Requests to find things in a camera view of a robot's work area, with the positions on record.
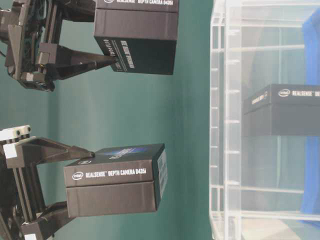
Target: plastic shelf rack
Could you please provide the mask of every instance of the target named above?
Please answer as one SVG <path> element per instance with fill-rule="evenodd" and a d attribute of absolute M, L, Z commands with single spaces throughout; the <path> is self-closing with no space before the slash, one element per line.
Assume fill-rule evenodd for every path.
<path fill-rule="evenodd" d="M 213 239 L 320 239 L 320 201 L 313 210 L 304 209 L 309 203 L 310 136 L 244 135 L 247 99 L 270 85 L 308 85 L 303 26 L 319 8 L 319 0 L 214 1 L 209 128 Z M 257 95 L 258 100 L 266 95 Z M 320 177 L 313 179 L 312 197 L 320 199 L 320 189 L 315 189 Z"/>

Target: intel logo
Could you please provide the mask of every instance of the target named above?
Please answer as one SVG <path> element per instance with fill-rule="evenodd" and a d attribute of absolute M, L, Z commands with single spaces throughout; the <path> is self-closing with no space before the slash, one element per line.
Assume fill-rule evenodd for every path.
<path fill-rule="evenodd" d="M 282 98 L 288 97 L 291 94 L 291 91 L 289 89 L 282 89 L 279 91 L 279 96 Z"/>
<path fill-rule="evenodd" d="M 81 180 L 83 177 L 84 177 L 84 173 L 81 171 L 78 171 L 72 175 L 72 179 L 75 181 Z"/>

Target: black bracket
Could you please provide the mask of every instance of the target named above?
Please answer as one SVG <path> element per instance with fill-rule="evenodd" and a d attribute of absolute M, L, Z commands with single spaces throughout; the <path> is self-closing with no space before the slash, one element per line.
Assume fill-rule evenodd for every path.
<path fill-rule="evenodd" d="M 52 92 L 55 80 L 116 63 L 114 56 L 59 45 L 63 20 L 93 22 L 95 8 L 94 0 L 14 0 L 11 10 L 0 10 L 0 41 L 8 45 L 8 74 L 24 88 Z"/>
<path fill-rule="evenodd" d="M 8 145 L 15 156 L 5 157 Z M 37 240 L 46 240 L 72 221 L 66 202 L 45 205 L 37 165 L 94 156 L 86 149 L 29 134 L 1 141 L 0 236 L 23 240 L 25 235 L 35 235 Z"/>

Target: intel realsense camera box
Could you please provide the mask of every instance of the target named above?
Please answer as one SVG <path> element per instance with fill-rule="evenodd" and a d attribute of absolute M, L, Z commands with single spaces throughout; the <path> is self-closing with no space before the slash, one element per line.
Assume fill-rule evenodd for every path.
<path fill-rule="evenodd" d="M 179 0 L 97 0 L 94 37 L 115 72 L 172 75 Z"/>
<path fill-rule="evenodd" d="M 320 136 L 320 86 L 271 84 L 243 103 L 243 135 Z"/>
<path fill-rule="evenodd" d="M 70 218 L 157 211 L 167 180 L 164 144 L 106 148 L 64 167 Z"/>

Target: product label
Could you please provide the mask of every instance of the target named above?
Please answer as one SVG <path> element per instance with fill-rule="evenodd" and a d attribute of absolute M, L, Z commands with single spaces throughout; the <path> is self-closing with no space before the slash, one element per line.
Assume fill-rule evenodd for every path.
<path fill-rule="evenodd" d="M 160 181 L 160 196 L 165 192 L 166 185 L 168 182 L 168 167 L 167 167 L 167 154 L 164 150 L 161 156 L 158 159 L 158 168 L 159 168 L 159 181 Z"/>
<path fill-rule="evenodd" d="M 123 3 L 123 4 L 144 4 L 144 5 L 160 5 L 173 6 L 173 0 L 104 0 L 107 4 Z"/>
<path fill-rule="evenodd" d="M 100 152 L 98 155 L 111 156 L 109 159 L 120 159 L 127 154 L 140 154 L 145 152 L 147 149 L 145 147 L 133 147 L 133 148 L 124 148 L 117 151 L 110 152 Z"/>
<path fill-rule="evenodd" d="M 72 179 L 75 181 L 85 179 L 98 179 L 114 176 L 128 176 L 128 175 L 145 175 L 147 174 L 146 168 L 135 169 L 119 169 L 111 171 L 94 171 L 94 172 L 81 172 L 78 171 L 72 175 Z"/>
<path fill-rule="evenodd" d="M 267 99 L 267 97 L 268 97 L 268 91 L 266 91 L 264 94 L 256 97 L 255 99 L 253 99 L 251 103 L 252 103 L 252 105 L 255 105 L 255 104 L 260 103 L 261 101 Z"/>
<path fill-rule="evenodd" d="M 113 70 L 127 73 L 130 72 L 128 69 L 134 70 L 136 68 L 130 46 L 126 40 L 104 39 L 103 42 L 108 54 L 118 58 L 118 62 L 115 63 Z"/>

